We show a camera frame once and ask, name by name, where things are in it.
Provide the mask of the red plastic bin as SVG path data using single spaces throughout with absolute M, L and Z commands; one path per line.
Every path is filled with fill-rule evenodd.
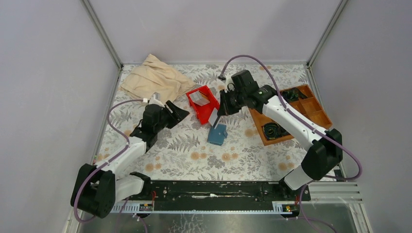
M 191 95 L 194 93 L 199 93 L 200 97 L 202 97 L 204 100 L 208 100 L 208 103 L 204 105 L 199 105 L 197 103 L 198 100 L 195 100 L 195 97 L 191 97 Z M 190 107 L 194 109 L 195 115 L 201 123 L 201 125 L 207 124 L 213 110 L 218 110 L 220 107 L 220 104 L 218 103 L 217 99 L 212 94 L 211 90 L 207 85 L 201 86 L 197 89 L 187 92 L 186 96 L 189 100 Z

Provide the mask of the silver credit card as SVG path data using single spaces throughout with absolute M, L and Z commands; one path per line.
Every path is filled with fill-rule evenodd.
M 214 108 L 211 112 L 208 122 L 211 125 L 211 127 L 215 129 L 218 126 L 219 121 L 220 121 L 220 116 L 218 114 L 218 109 Z

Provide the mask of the wooden compartment tray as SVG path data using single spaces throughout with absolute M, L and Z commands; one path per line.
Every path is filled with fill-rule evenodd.
M 331 128 L 332 121 L 329 119 L 308 85 L 283 89 L 280 92 L 287 103 L 303 116 L 325 129 Z M 293 136 L 280 128 L 280 124 L 273 119 L 258 113 L 258 111 L 254 109 L 250 109 L 249 112 L 263 145 L 268 146 L 293 139 Z

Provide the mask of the blue card holder wallet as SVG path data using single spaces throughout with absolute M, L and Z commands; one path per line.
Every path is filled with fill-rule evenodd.
M 210 128 L 207 137 L 207 142 L 213 145 L 222 146 L 224 140 L 228 136 L 226 128 L 227 126 L 223 124 L 218 124 L 215 128 Z

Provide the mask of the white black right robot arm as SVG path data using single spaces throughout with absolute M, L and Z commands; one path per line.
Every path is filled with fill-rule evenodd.
M 248 70 L 232 77 L 220 91 L 218 116 L 229 116 L 244 106 L 270 118 L 292 135 L 307 152 L 301 164 L 280 181 L 279 195 L 291 200 L 303 185 L 325 177 L 343 159 L 342 135 L 318 126 L 288 104 L 270 85 L 259 86 Z

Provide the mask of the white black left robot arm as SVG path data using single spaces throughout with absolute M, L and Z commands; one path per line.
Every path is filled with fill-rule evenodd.
M 143 156 L 156 143 L 158 133 L 171 129 L 189 115 L 171 101 L 145 106 L 142 119 L 129 136 L 126 145 L 114 155 L 98 163 L 80 167 L 70 204 L 74 211 L 82 210 L 94 217 L 105 218 L 114 205 L 130 196 L 143 200 L 152 193 L 151 179 L 139 172 L 117 178 L 131 162 Z

